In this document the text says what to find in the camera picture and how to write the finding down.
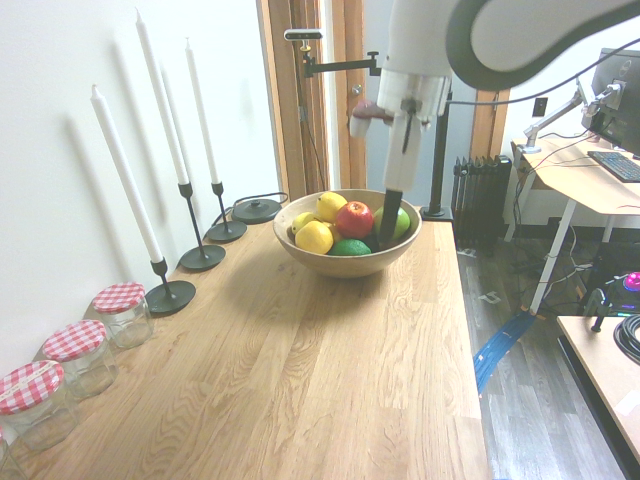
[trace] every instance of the wooden door frame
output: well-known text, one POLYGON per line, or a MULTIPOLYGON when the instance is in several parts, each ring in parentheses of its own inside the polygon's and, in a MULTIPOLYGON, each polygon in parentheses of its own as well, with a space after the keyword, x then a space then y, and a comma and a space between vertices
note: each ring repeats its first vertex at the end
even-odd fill
MULTIPOLYGON (((476 102, 509 100, 510 90, 476 92, 476 102)), ((493 158, 502 150, 502 137, 507 121, 507 105, 476 105, 473 114, 473 133, 469 157, 493 158)))
MULTIPOLYGON (((330 21, 333 22, 334 61, 364 58, 363 0, 325 1, 331 2, 333 12, 330 21), (350 28, 345 29, 345 25, 350 25, 350 28)), ((331 184, 323 76, 315 75, 311 79, 305 79, 301 71, 302 53, 297 50, 299 44, 296 44, 294 50, 292 44, 283 38, 284 30, 292 28, 292 25, 297 28, 319 26, 319 0, 256 0, 256 5, 280 186, 292 199, 296 199, 320 189, 322 182, 318 176, 319 170, 324 175, 325 188, 329 189, 331 184), (306 100, 307 112, 299 109, 301 99, 306 100), (300 122, 300 115, 305 113, 308 124, 300 122), (320 169, 316 164, 314 146, 309 131, 306 130, 307 126, 313 134, 320 169)), ((318 62, 322 62, 318 42, 312 42, 310 46, 310 54, 318 62)), ((349 98, 347 91, 347 86, 350 88, 355 84, 364 88, 364 75, 363 70, 353 70, 336 72, 335 76, 339 143, 336 161, 340 165, 341 177, 338 188, 366 188, 365 140, 349 136, 349 116, 358 99, 349 98)))

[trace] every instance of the fruit bowl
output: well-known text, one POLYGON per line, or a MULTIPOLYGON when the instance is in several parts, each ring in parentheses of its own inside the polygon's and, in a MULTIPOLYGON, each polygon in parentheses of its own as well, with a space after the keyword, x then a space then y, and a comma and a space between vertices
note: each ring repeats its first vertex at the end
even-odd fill
MULTIPOLYGON (((384 193, 372 190, 335 190, 347 201, 363 202, 375 212, 384 204, 384 193)), ((288 229, 291 222, 301 213, 313 212, 316 209, 316 201, 324 192, 314 193, 290 203, 284 207, 273 220, 273 231, 284 249, 305 267, 316 272, 335 278, 357 278, 365 277, 373 273, 384 270, 397 260, 411 246, 420 233, 422 219, 408 202, 402 201, 402 208, 409 215, 411 226, 409 230, 400 238, 400 243, 396 246, 378 253, 363 256, 334 257, 330 255, 319 255, 317 253, 306 252, 295 246, 294 239, 289 235, 288 229)))

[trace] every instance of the red gingham lid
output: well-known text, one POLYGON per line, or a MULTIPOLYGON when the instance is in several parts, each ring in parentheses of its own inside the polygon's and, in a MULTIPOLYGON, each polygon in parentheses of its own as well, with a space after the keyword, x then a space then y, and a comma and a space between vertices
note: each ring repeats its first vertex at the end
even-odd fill
POLYGON ((144 298, 141 283, 117 283, 105 288, 93 299, 93 308, 98 313, 121 313, 135 307, 144 298))
POLYGON ((68 362, 97 349, 107 331, 98 320, 83 320, 61 328, 44 343, 42 352, 56 362, 68 362))
POLYGON ((51 360, 29 363, 0 380, 0 415, 23 412, 42 403, 64 379, 62 365, 51 360))

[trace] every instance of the yellow lemon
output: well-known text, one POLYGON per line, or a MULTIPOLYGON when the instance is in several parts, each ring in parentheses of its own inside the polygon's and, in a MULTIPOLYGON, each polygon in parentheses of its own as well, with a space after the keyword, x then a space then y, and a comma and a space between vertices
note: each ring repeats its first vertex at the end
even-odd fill
POLYGON ((338 229, 333 223, 329 223, 329 222, 322 222, 322 223, 324 223, 327 226, 327 228, 331 231, 331 236, 333 237, 334 245, 338 243, 340 240, 344 240, 344 237, 340 235, 340 232, 338 231, 338 229))
POLYGON ((298 215, 291 223, 291 231, 295 235, 304 227, 307 223, 318 220, 318 216, 315 213, 305 212, 298 215))
POLYGON ((334 223, 338 210, 346 204, 347 201, 342 195, 338 195, 335 192, 325 192, 316 201, 316 210, 318 210, 318 215, 323 221, 334 223))
POLYGON ((331 230, 320 222, 309 222, 296 234, 296 247, 324 255, 333 246, 331 230))

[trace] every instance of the glass jar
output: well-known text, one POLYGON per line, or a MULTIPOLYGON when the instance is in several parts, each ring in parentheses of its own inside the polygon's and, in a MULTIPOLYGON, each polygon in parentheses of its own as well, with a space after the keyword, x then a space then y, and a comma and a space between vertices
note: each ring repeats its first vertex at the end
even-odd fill
POLYGON ((47 339, 42 351, 48 359, 62 364, 67 385, 76 397, 102 393, 118 376, 107 331, 98 320, 61 328, 47 339))
POLYGON ((144 295, 142 284, 127 282, 111 285, 93 299, 93 308, 120 348, 137 347, 153 334, 144 295))
POLYGON ((2 427, 0 427, 0 480, 27 480, 11 455, 9 445, 2 434, 2 427))
POLYGON ((0 415, 31 450, 45 450, 78 425, 77 404, 62 365, 29 363, 0 380, 0 415))

